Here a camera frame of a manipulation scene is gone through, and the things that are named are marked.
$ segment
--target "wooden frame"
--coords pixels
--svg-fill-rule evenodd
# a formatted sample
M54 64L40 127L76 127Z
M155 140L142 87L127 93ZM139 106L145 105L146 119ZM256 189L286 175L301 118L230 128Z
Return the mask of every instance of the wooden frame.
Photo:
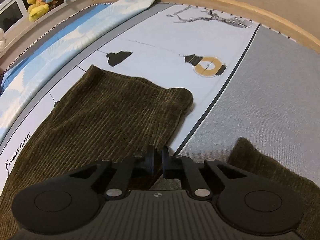
M117 0L95 0L99 2L115 2ZM286 36L296 40L303 46L313 49L320 54L320 40L293 24L292 22L266 10L235 0L160 0L180 4L191 4L219 11L228 12L237 16L251 19L255 22L266 25Z

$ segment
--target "black stripe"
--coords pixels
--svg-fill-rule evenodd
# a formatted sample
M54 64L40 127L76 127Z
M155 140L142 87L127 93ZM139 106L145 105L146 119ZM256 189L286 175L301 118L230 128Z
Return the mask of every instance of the black stripe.
M214 107L214 105L216 104L216 102L218 101L219 97L221 96L221 94L223 93L223 91L226 89L228 83L230 82L231 78L233 77L233 75L235 74L237 68L239 67L242 59L244 58L244 55L247 53L254 37L256 36L256 33L259 29L261 24L258 25L258 27L256 28L256 30L254 31L251 40L249 41L247 47L245 48L244 52L242 53L240 59L238 60L235 68L233 69L233 71L231 72L231 74L229 75L229 77L227 78L226 82L223 84L222 88L220 89L219 93L216 95L216 97L214 98L214 100L211 102L211 104L209 105L209 107L207 108L207 110L204 112L204 114L200 117L200 119L198 120L198 122L196 122L196 124L194 125L194 127L191 129L190 133L188 133L187 137L183 140L183 142L180 144L179 148L176 150L176 152L174 153L174 155L178 155L182 149L184 148L184 146L188 143L188 141L190 140L190 138L192 137L192 135L196 132L196 130L198 129L198 127L201 125L201 123L203 122L203 120L207 117L207 115L209 114L209 112L211 111L211 109Z

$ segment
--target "white plush toy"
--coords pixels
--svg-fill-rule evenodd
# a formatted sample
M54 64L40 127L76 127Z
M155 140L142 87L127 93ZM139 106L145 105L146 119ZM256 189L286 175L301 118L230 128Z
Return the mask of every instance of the white plush toy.
M4 30L0 28L0 52L5 48Z

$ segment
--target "lamp print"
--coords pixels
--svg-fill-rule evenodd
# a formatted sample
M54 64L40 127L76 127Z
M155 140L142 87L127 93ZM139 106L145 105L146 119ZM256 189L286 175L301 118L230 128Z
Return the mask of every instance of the lamp print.
M194 71L203 77L221 75L226 65L217 57L199 57L195 54L184 56L184 61L193 66Z
M129 57L132 54L130 51L120 51L118 53L110 52L106 55L108 57L108 63L111 67L114 67L115 65L118 65L122 61L124 61L127 57Z

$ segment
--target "ribbed black surface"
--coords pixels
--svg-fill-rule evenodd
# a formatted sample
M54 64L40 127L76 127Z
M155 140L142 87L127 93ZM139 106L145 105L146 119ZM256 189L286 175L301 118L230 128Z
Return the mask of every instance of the ribbed black surface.
M294 232L271 237L240 232L221 220L209 202L193 200L183 190L132 191L123 200L107 202L101 213L81 229L56 236L21 230L12 239L301 240Z

